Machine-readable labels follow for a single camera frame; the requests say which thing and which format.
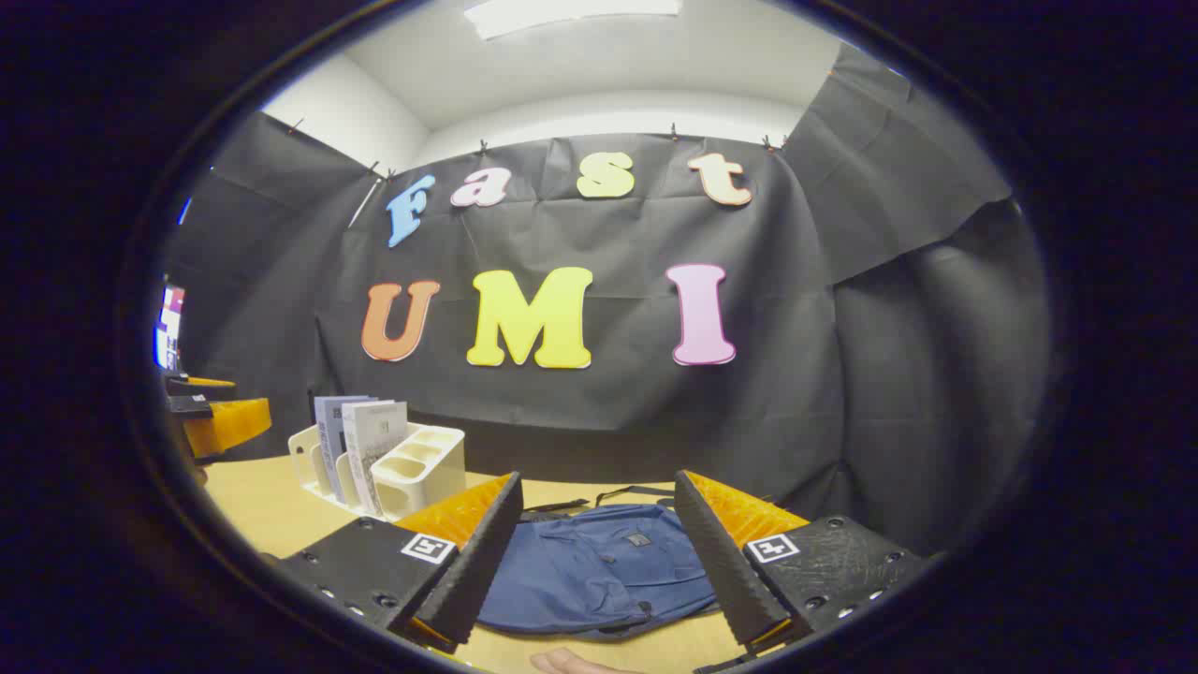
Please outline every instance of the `orange letter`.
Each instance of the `orange letter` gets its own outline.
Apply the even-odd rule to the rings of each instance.
[[[692,169],[698,169],[703,181],[703,192],[716,204],[725,206],[743,206],[752,199],[752,192],[732,184],[732,174],[740,175],[745,169],[740,164],[725,162],[724,154],[713,152],[686,162]]]
[[[420,346],[429,302],[441,290],[441,284],[436,280],[417,280],[407,286],[407,293],[412,296],[412,304],[407,308],[407,323],[399,340],[388,340],[387,316],[391,315],[392,300],[401,290],[403,286],[398,283],[380,283],[367,292],[370,305],[367,306],[367,318],[362,323],[362,350],[376,362],[401,362]]]

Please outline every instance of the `table surface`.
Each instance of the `table surface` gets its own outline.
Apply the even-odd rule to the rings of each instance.
[[[254,548],[283,558],[347,524],[356,516],[309,493],[300,486],[290,456],[217,463],[207,467],[207,492]],[[491,475],[466,474],[472,487]],[[628,485],[524,481],[526,506],[562,503]],[[672,484],[648,485],[673,488]],[[660,497],[619,494],[612,504],[654,503]],[[561,637],[518,637],[477,625],[470,643],[454,657],[497,674],[532,674],[534,652],[567,646],[581,657],[631,672],[671,674],[732,660],[744,654],[728,630],[724,614],[715,612],[659,627],[645,634],[611,643]]]

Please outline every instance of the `black backdrop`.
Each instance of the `black backdrop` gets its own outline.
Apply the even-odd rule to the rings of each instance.
[[[1010,475],[1046,384],[1049,321],[1036,247],[1010,187],[951,115],[845,48],[787,145],[668,135],[547,139],[380,184],[335,151],[256,115],[198,184],[168,256],[188,290],[195,375],[267,396],[276,425],[229,459],[285,453],[309,391],[410,402],[467,432],[467,467],[532,479],[641,482],[678,468],[817,517],[848,514],[928,553]],[[628,152],[634,190],[583,200],[594,151]],[[744,165],[754,200],[720,206],[688,159]],[[454,208],[483,166],[513,171],[498,205]],[[386,204],[432,172],[420,227],[386,245]],[[727,269],[736,360],[679,368],[674,263]],[[527,297],[558,266],[594,272],[585,371],[474,368],[473,277],[513,271]],[[367,289],[432,278],[419,348],[361,347]],[[403,330],[406,295],[388,333]]]

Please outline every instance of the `orange soft pad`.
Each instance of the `orange soft pad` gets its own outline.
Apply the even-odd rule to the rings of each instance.
[[[474,535],[474,529],[483,521],[486,510],[491,508],[495,498],[500,496],[503,486],[510,479],[512,474],[509,473],[490,482],[471,487],[458,496],[409,515],[395,526],[453,541],[460,551],[466,547],[466,541],[470,541],[470,538]]]
[[[710,478],[703,478],[689,470],[683,473],[690,478],[707,505],[712,506],[712,512],[736,541],[737,548],[743,548],[749,541],[792,532],[810,524],[797,515],[727,485],[721,485]]]

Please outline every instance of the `hand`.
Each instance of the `hand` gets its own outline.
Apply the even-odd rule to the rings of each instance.
[[[538,652],[528,658],[538,672],[545,674],[641,674],[639,672],[625,672],[624,669],[612,669],[574,655],[569,649],[553,649],[549,652]]]

